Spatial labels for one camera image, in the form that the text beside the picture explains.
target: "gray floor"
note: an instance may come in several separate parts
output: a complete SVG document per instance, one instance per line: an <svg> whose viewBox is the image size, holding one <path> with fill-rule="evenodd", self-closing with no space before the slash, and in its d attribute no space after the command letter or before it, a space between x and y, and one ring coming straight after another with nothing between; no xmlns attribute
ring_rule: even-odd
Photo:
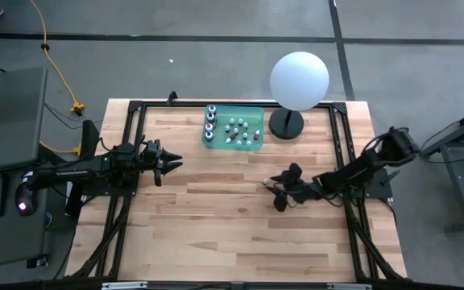
<svg viewBox="0 0 464 290"><path fill-rule="evenodd" d="M51 33L334 36L326 0L37 3ZM464 39L464 0L336 3L345 37ZM6 9L0 31L40 32L39 19L28 1L0 0L0 7ZM40 51L40 43L0 39L0 66L50 68L47 102L67 114L70 97ZM87 105L87 118L94 120L103 117L111 97L167 97L176 90L180 97L271 98L271 67L294 51L322 58L331 78L326 98L345 100L335 44L51 41L50 45L72 90ZM408 126L421 143L464 116L464 46L346 45L346 57L355 98L369 102L376 133L389 126ZM70 148L80 137L80 131L65 128L45 113L43 141ZM460 219L445 166L417 160L402 168L392 187L409 277L464 286L464 234L443 234L444 226ZM9 265L0 268L0 282L52 278L70 234L52 235L49 268L16 270L19 275L14 275L11 269L23 265Z"/></svg>

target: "black lamp base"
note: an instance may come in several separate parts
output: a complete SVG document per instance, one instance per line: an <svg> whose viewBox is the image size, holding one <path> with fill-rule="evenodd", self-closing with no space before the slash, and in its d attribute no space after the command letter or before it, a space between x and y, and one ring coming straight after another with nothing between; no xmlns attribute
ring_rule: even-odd
<svg viewBox="0 0 464 290"><path fill-rule="evenodd" d="M270 117L270 131L277 138L289 140L296 138L304 129L304 118L297 111L277 109Z"/></svg>

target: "wooden tabletop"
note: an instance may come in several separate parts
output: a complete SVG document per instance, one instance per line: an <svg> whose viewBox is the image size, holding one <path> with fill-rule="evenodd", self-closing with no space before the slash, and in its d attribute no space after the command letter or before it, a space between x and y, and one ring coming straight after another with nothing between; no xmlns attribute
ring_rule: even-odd
<svg viewBox="0 0 464 290"><path fill-rule="evenodd" d="M107 146L121 142L128 101L109 100L101 129ZM374 136L368 105L346 104L359 153ZM130 208L119 279L354 281L344 209L326 201L307 201L279 213L262 183L291 162L302 167L307 181L336 167L326 110L303 112L302 135L283 141L267 128L272 109L265 109L264 145L249 152L207 149L201 143L204 109L147 110L147 139L160 139L166 150L184 157L184 165L163 177L162 187L154 186L150 172L141 175ZM339 126L344 141L341 122ZM131 132L133 140L135 125ZM66 274L78 270L101 241L108 204L108 197L97 197L82 209ZM374 243L405 276L392 212L372 200L367 201L367 212ZM110 249L107 271L114 244ZM368 273L366 253L363 249L361 253Z"/></svg>

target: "white globe lamp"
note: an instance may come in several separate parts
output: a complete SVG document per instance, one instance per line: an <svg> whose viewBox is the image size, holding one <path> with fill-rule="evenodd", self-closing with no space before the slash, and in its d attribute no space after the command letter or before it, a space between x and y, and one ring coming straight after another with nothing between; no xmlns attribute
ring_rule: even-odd
<svg viewBox="0 0 464 290"><path fill-rule="evenodd" d="M294 139L304 129L299 113L317 105L327 94L329 72L319 57L293 52L275 64L270 75L272 96L282 108L270 117L270 131L281 139Z"/></svg>

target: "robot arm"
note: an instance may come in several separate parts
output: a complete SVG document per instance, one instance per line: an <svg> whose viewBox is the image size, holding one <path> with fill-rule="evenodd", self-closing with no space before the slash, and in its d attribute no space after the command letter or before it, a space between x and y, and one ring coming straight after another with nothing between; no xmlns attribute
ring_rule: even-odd
<svg viewBox="0 0 464 290"><path fill-rule="evenodd" d="M302 169L298 164L291 164L289 170L271 178L284 188L267 189L275 194L274 205L282 212L288 204L288 195L302 204L309 199L319 200L334 194L348 193L351 189L361 189L373 179L378 170L387 165L399 167L411 162L418 152L419 147L407 128L392 127L387 133L372 139L357 159L335 172L314 176L312 183L305 183L300 178Z"/></svg>
<svg viewBox="0 0 464 290"><path fill-rule="evenodd" d="M182 165L181 162L173 162L182 159L182 156L165 151L159 140L141 144L146 147L139 154L136 152L139 146L124 143L93 158L81 158L55 165L42 164L28 173L24 185L35 191L67 181L99 180L112 187L120 187L130 183L137 172L153 171L155 185L160 186L160 176Z"/></svg>

